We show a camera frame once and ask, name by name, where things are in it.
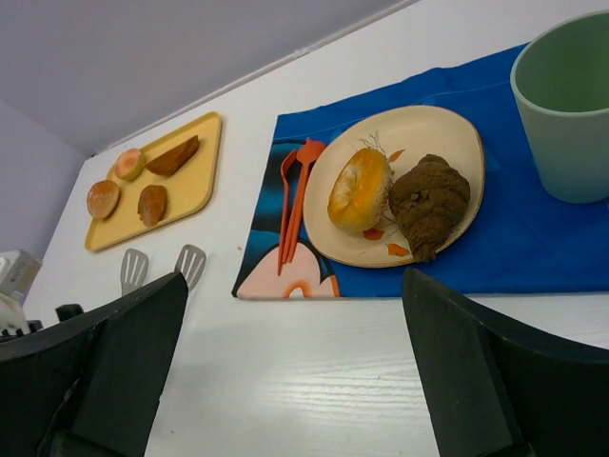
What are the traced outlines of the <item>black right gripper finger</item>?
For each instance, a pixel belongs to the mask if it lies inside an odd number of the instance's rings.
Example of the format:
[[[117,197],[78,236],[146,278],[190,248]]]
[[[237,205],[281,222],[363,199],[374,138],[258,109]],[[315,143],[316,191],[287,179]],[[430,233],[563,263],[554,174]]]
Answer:
[[[608,352],[409,268],[403,312],[442,456],[605,456]]]

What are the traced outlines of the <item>metal tongs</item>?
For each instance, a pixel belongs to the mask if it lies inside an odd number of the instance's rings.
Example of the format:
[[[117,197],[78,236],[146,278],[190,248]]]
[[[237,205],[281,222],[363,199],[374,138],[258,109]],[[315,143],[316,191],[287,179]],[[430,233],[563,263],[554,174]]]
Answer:
[[[178,255],[174,270],[185,277],[187,288],[193,291],[206,266],[206,253],[194,246],[184,245]],[[148,257],[142,251],[128,248],[120,268],[121,295],[125,296],[144,285],[148,271]]]

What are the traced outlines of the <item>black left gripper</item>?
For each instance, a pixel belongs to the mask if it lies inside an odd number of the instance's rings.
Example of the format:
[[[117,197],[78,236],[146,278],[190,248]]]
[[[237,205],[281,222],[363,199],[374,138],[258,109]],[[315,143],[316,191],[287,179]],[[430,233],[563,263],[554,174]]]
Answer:
[[[49,328],[2,303],[2,455],[144,455],[187,298],[173,272]]]

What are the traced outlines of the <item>dark brown bread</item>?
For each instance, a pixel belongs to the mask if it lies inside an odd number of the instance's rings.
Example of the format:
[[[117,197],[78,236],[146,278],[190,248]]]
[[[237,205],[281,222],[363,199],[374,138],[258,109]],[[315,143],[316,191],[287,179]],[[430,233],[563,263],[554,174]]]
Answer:
[[[414,259],[431,261],[470,200],[469,182],[446,160],[425,155],[389,191],[389,208]]]

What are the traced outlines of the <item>glazed donut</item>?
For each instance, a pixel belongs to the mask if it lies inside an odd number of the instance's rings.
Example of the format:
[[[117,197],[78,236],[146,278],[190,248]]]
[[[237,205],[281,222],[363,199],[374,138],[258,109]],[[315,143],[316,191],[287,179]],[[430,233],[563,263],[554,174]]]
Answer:
[[[348,233],[372,229],[381,219],[391,187],[391,168],[383,153],[363,148],[339,173],[328,197],[330,221]]]

